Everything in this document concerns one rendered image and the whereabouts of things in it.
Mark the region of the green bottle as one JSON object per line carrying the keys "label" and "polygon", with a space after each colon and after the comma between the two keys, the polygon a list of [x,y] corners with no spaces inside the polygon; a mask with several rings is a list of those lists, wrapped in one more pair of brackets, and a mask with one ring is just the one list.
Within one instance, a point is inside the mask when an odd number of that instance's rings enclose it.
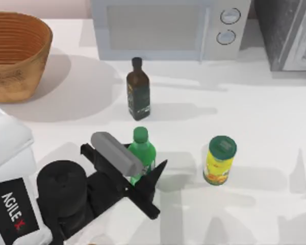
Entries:
{"label": "green bottle", "polygon": [[135,185],[143,175],[147,175],[151,172],[156,164],[156,148],[149,141],[146,127],[134,128],[133,142],[128,146],[128,150],[132,152],[143,165],[142,172],[130,178],[130,183]]}

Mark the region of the pale grey rounded box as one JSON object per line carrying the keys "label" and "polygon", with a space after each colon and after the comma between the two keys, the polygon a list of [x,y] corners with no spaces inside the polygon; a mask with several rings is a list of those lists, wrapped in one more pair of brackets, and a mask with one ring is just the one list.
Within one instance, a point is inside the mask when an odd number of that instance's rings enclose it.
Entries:
{"label": "pale grey rounded box", "polygon": [[91,136],[92,146],[124,176],[142,173],[143,164],[132,152],[108,132],[95,132]]}

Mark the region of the dark glass bottle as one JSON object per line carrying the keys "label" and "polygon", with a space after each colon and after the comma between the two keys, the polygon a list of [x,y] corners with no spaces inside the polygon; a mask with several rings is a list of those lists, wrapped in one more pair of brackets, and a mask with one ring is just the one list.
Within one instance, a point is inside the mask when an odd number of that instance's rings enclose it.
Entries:
{"label": "dark glass bottle", "polygon": [[139,121],[150,115],[150,83],[142,69],[142,58],[132,59],[133,70],[127,74],[127,102],[129,113]]}

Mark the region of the yellow can with green lid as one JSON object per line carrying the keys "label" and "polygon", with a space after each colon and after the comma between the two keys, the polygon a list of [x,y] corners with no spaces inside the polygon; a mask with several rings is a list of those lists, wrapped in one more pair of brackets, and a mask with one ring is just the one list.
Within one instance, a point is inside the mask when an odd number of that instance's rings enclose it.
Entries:
{"label": "yellow can with green lid", "polygon": [[209,184],[218,186],[227,181],[236,152],[237,144],[229,136],[218,135],[211,139],[203,169]]}

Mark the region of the microwave oven door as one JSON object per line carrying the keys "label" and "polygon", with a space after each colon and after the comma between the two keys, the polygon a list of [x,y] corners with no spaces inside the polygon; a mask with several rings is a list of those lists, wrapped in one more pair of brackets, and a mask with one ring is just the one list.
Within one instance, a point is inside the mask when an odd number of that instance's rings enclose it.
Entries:
{"label": "microwave oven door", "polygon": [[90,0],[102,60],[198,60],[210,0]]}

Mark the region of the brown woven basket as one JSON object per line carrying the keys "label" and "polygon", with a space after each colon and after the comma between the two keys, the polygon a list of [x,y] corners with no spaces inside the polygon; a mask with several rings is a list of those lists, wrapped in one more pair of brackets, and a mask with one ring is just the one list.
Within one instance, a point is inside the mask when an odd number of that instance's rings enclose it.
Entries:
{"label": "brown woven basket", "polygon": [[35,94],[53,40],[41,19],[0,12],[0,103],[18,103]]}

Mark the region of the pale microwave oven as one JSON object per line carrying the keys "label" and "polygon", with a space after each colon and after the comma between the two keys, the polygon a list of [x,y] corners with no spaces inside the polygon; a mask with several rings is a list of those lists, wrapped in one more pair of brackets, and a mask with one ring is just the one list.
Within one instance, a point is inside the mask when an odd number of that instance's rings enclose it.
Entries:
{"label": "pale microwave oven", "polygon": [[[205,55],[203,61],[234,60],[240,49],[244,28],[246,25],[251,0],[210,0],[210,15],[207,31]],[[235,24],[224,24],[220,20],[223,10],[237,8],[241,12],[240,19]],[[216,41],[219,32],[232,30],[236,40],[229,45],[220,45]]]}

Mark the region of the round microwave knob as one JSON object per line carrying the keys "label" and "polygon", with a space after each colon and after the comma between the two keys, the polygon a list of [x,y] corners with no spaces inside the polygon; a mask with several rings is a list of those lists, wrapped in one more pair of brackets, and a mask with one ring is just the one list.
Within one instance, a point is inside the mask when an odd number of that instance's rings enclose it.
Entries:
{"label": "round microwave knob", "polygon": [[219,32],[216,36],[216,41],[220,45],[229,45],[236,40],[236,33],[232,30]]}
{"label": "round microwave knob", "polygon": [[241,12],[237,8],[223,10],[220,14],[220,20],[226,25],[235,24],[241,17]]}

